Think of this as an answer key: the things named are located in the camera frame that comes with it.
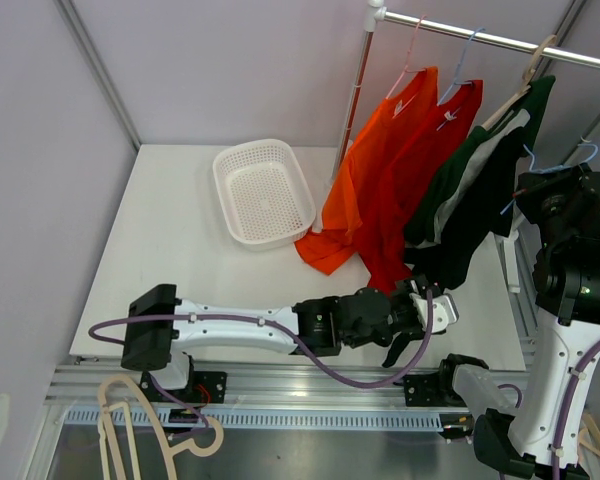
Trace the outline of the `red t shirt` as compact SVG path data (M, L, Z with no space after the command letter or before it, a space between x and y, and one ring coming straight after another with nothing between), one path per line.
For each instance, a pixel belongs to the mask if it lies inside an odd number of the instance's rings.
M466 139L483 99L483 82L459 87L435 105L381 171L371 205L354 236L370 273L368 285L385 294L411 274L403 263L403 228L416 212L439 168Z

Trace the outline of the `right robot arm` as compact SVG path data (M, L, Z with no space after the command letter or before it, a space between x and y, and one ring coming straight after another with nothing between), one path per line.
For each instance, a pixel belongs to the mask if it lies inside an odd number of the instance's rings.
M450 354L435 392L475 420L476 458L500 475L585 479L578 429L600 358L600 171L586 164L523 173L515 202L538 226L538 336L527 387L512 404L481 360Z

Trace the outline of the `green and grey t shirt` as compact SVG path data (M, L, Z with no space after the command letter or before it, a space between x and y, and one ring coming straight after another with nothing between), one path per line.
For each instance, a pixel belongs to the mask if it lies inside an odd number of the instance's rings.
M428 248L441 242L445 224L505 137L518 132L527 146L535 144L555 82L553 75L531 82L529 90L490 128L477 126L471 131L436 172L405 225L403 236L409 248Z

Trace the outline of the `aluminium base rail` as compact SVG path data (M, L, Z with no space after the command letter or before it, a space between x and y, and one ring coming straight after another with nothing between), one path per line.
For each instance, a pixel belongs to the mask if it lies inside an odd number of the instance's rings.
M223 403L203 407L225 428L442 432L468 430L464 406L406 405L404 387L359 390L305 365L195 362L199 371L224 372L212 388ZM95 421L97 390L124 371L113 361L82 361L56 367L44 405L65 407L68 422Z

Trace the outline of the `pile of hangers bottom right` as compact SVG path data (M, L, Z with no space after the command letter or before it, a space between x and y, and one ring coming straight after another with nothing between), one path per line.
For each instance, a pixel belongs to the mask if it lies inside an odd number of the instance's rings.
M600 428L594 417L585 411L578 432L578 459L593 480L600 480Z

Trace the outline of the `light blue plastic hanger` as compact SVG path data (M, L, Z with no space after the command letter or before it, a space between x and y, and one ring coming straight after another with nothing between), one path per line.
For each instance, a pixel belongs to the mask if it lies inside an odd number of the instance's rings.
M585 140L584 138L581 139L581 141L576 145L576 147L577 148L580 148L580 147L592 148L591 154L587 158L582 160L581 164L589 163L591 160L593 160L597 156L597 154L599 152L599 146L597 144L593 143L592 141ZM556 166L549 167L549 168L536 168L535 167L536 155L526 144L523 145L523 148L524 148L524 151L527 153L528 157L530 158L530 164L529 164L529 168L527 169L527 173L552 174L552 173L557 173L557 172L561 172L566 169L569 169L569 166L566 164L560 164L560 165L556 165ZM503 216L505 213L507 213L509 210L512 209L512 207L515 203L515 199L520 193L521 193L521 190L515 192L512 195L512 200L500 211L501 216Z

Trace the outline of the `orange t shirt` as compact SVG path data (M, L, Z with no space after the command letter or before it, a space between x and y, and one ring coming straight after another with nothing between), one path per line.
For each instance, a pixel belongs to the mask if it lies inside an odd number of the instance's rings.
M414 135L438 98L438 68L426 67L396 95L381 101L340 165L321 213L322 228L295 242L301 259L330 275L355 252L353 237L379 176Z

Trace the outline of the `white plastic laundry basket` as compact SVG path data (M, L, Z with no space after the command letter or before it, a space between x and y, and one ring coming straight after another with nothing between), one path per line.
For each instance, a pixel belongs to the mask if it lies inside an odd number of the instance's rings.
M316 207L294 151L277 139L256 140L221 151L212 172L227 229L252 251L300 240Z

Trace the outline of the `pink wire hanger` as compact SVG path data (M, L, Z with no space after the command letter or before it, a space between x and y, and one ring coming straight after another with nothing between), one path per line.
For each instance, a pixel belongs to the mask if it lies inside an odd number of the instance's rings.
M386 99L390 99L395 90L400 86L402 80L404 79L404 77L409 74L409 73L414 73L414 70L410 68L410 63L411 63L411 57L412 57L412 53L413 53L413 49L416 43L416 39L418 36L418 32L419 29L422 25L422 22L427 18L427 15L424 14L422 15L419 19L418 22L416 23L415 27L414 27L414 31L413 34L411 35L410 38L410 43L409 43L409 47L407 50L407 54L406 54L406 59L405 59L405 63L404 66L402 68L402 70L400 71L400 74L398 75L398 77L396 78L395 82L393 83L393 85L391 86L391 88L389 89L389 91L387 92L385 98Z

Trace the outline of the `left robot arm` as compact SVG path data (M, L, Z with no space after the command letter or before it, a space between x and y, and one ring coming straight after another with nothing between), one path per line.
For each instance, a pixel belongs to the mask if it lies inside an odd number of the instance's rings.
M344 348L384 347L393 366L408 344L442 334L458 319L450 295L425 279L405 281L391 294L364 287L344 296L293 306L239 310L180 299L173 284L159 284L130 303L123 340L124 369L156 374L174 401L195 389L193 349L235 347L311 358L336 357Z

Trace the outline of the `black t shirt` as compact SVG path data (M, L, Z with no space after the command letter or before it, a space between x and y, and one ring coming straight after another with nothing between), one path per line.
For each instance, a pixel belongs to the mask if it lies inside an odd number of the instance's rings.
M512 214L501 216L500 211L512 200L516 163L524 144L523 134L513 132L496 147L445 224L439 244L417 249L405 242L408 277L423 274L441 289L454 290L466 281L472 257L485 237L509 233Z

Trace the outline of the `blue wire hanger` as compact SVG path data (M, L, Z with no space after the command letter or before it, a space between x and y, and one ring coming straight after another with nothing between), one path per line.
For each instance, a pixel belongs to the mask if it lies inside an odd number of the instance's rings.
M452 93L456 89L460 88L463 85L471 84L471 81L465 81L462 78L462 68L464 66L466 55L467 55L467 52L469 50L471 43L474 41L474 39L476 38L476 36L479 33L484 33L485 31L486 31L485 27L479 27L475 31L473 31L471 33L471 35L468 37L468 39L465 41L463 50L461 52L461 55L458 59L456 66L455 66L452 81L448 85L448 87L444 91L444 93L438 99L438 102L437 102L438 106L441 106L442 104L446 103L450 99L450 97L452 96Z

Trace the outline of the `beige wooden hanger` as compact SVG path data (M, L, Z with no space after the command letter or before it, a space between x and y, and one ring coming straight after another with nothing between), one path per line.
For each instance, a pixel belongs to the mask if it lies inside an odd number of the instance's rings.
M518 100L523 98L528 90L530 89L530 82L537 71L537 67L540 62L540 58L544 50L548 47L552 47L557 42L557 35L552 34L547 36L539 46L533 51L531 60L527 64L525 70L521 76L521 84L518 90L505 101L503 105L501 105L482 125L481 127L485 130L489 130L492 128L499 119L512 107Z

